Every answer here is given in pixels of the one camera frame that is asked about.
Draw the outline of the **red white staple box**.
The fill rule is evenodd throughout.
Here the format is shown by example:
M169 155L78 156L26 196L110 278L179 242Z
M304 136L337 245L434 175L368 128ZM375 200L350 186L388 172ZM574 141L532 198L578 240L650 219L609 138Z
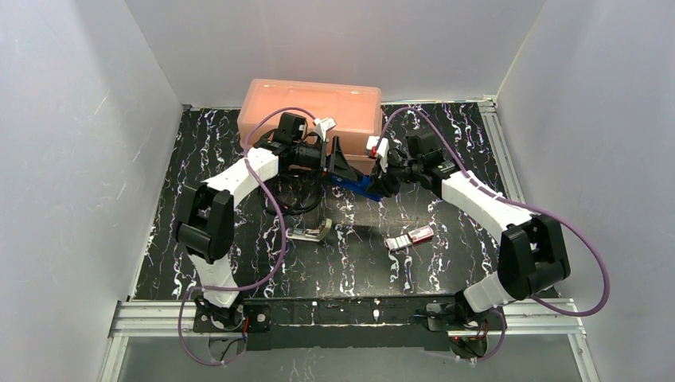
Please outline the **red white staple box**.
M401 236L390 237L384 240L385 247L390 251L398 251L403 248L408 248L434 237L432 228L427 225L421 228L409 231Z

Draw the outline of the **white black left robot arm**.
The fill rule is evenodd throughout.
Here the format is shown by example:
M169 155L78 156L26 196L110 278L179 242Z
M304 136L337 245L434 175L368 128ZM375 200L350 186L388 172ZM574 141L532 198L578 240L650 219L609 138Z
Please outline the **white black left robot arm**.
M179 197L175 240L197 269L205 299L219 308L231 307L243 291L234 280L228 252L235 209L249 193L269 193L266 181L296 167L308 169L313 180L359 194L369 185L369 178L347 162L339 137L329 138L334 119L317 119L300 107L284 107L273 115L278 126L257 142L246 137L243 158L198 185L185 184Z

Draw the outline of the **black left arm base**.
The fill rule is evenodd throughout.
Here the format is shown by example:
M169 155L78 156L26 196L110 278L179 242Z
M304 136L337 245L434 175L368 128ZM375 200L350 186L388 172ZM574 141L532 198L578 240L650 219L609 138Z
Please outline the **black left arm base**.
M265 333L272 324L271 311L265 305L236 303L222 308L207 302L196 304L195 333Z

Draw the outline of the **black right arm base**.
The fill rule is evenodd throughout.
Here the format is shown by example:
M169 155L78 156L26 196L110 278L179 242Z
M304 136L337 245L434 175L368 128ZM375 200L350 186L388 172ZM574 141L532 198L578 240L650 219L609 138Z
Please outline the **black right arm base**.
M475 313L467 304L454 302L432 302L418 311L426 327L432 332L474 329L476 333L478 327L484 327L486 323L490 333L493 330L507 329L501 313L501 310Z

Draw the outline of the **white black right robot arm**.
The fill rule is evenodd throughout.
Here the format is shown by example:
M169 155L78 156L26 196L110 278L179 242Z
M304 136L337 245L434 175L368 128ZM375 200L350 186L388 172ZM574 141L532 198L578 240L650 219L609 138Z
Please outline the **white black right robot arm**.
M510 205L501 194L445 158L434 134L409 135L407 155L388 140L369 137L365 153L377 160L368 190L390 197L403 183L417 183L457 207L498 244L497 270L455 294L440 312L456 321L529 298L571 274L560 223L545 214Z

